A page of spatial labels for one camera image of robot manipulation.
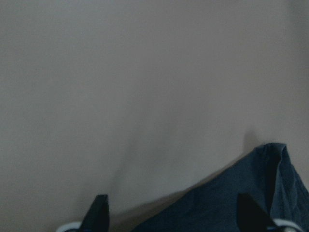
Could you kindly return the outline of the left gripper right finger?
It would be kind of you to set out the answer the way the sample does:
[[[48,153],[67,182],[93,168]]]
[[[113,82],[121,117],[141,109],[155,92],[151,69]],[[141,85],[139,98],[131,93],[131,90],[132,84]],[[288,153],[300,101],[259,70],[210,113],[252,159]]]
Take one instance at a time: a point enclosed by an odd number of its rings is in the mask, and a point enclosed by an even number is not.
[[[241,232],[267,232],[275,223],[249,194],[237,195],[237,226]]]

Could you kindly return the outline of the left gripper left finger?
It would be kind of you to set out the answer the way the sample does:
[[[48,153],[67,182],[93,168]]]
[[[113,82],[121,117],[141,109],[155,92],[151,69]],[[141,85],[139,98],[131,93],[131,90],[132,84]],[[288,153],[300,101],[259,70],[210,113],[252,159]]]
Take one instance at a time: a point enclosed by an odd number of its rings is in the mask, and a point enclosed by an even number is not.
[[[97,195],[86,213],[80,232],[107,232],[109,229],[108,195]]]

